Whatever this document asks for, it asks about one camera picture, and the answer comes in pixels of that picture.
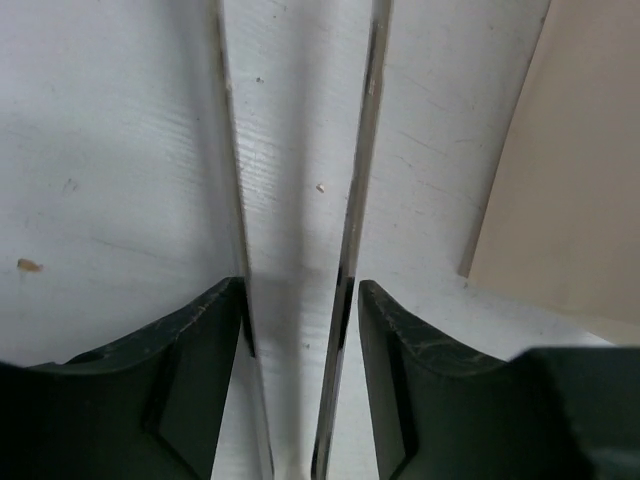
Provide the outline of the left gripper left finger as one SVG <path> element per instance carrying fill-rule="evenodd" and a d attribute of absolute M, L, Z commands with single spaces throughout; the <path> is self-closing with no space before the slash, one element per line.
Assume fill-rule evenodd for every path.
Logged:
<path fill-rule="evenodd" d="M 207 479 L 244 310 L 231 277 L 63 364 L 1 367 L 5 479 Z"/>

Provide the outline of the beige paper bag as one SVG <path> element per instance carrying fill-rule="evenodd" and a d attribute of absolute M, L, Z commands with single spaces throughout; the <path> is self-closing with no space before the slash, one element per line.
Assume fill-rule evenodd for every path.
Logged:
<path fill-rule="evenodd" d="M 468 274 L 639 341 L 639 5 L 550 4 Z"/>

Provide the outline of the metal tongs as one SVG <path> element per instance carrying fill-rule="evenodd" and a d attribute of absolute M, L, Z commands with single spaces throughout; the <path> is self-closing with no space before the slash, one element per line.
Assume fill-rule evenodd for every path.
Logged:
<path fill-rule="evenodd" d="M 318 423 L 311 460 L 310 474 L 313 479 L 325 479 L 329 467 L 344 359 L 344 343 L 350 319 L 378 113 L 383 91 L 385 54 L 392 6 L 391 1 L 374 1 L 372 3 L 356 149 L 345 210 Z M 213 58 L 219 62 L 222 82 L 219 89 L 222 108 L 221 134 L 227 142 L 227 163 L 233 174 L 232 198 L 240 238 L 239 246 L 236 248 L 237 261 L 245 277 L 249 278 L 248 242 L 238 172 L 237 136 L 223 6 L 220 1 L 208 1 L 206 8 L 211 25 L 209 39 L 214 51 Z"/>

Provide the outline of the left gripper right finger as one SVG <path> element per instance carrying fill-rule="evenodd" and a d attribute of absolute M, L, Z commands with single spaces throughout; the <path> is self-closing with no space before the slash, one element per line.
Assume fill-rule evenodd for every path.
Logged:
<path fill-rule="evenodd" d="M 635 479 L 639 351 L 542 347 L 502 361 L 360 283 L 383 479 Z"/>

